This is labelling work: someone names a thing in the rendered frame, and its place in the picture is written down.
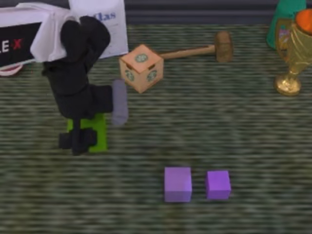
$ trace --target white paper bag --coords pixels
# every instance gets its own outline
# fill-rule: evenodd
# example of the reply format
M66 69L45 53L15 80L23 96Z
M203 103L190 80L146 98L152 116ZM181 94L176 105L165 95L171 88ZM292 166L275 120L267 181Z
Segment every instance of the white paper bag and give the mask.
M0 69L35 61L30 47L43 21L45 12L30 8L0 8Z
M75 20L70 10L40 2L20 3L17 8L31 8L45 12L48 17L30 48L36 62L54 61L66 57L66 50L60 41L60 31L67 20Z
M111 34L111 42L100 59L129 52L124 0L69 0L76 19L92 16L101 21Z

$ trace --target green symbol on box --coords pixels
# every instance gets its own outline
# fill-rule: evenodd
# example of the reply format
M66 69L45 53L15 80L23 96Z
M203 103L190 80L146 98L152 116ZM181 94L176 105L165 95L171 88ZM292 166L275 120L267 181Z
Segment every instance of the green symbol on box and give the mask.
M139 54L135 58L136 62L145 62L148 60L148 57L146 54Z
M126 77L129 79L129 81L135 80L134 75L129 70L126 70L125 73L126 73Z
M147 76L147 81L148 82L153 81L153 79L155 79L156 76L157 76L157 71L156 70L151 71Z

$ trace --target gold trophy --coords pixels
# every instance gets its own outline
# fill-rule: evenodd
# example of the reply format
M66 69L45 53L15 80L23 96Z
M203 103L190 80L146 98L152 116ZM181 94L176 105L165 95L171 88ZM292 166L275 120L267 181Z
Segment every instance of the gold trophy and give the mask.
M283 25L290 31L286 55L282 52L278 40ZM275 87L283 95L295 96L299 94L301 88L298 75L312 63L312 9L299 11L294 21L278 19L275 39L278 54L289 66L288 73L276 77Z

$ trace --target wooden cube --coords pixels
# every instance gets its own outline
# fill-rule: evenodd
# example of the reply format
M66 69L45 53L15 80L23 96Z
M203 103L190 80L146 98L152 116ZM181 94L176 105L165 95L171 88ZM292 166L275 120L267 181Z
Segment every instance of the wooden cube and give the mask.
M164 59L140 45L119 59L121 77L140 94L163 78Z

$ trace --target red letter x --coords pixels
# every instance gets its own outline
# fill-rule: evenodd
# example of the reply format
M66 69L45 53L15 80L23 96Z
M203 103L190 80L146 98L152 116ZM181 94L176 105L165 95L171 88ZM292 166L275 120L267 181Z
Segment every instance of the red letter x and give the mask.
M13 50L20 49L20 43L22 39L14 39L14 44L12 44Z

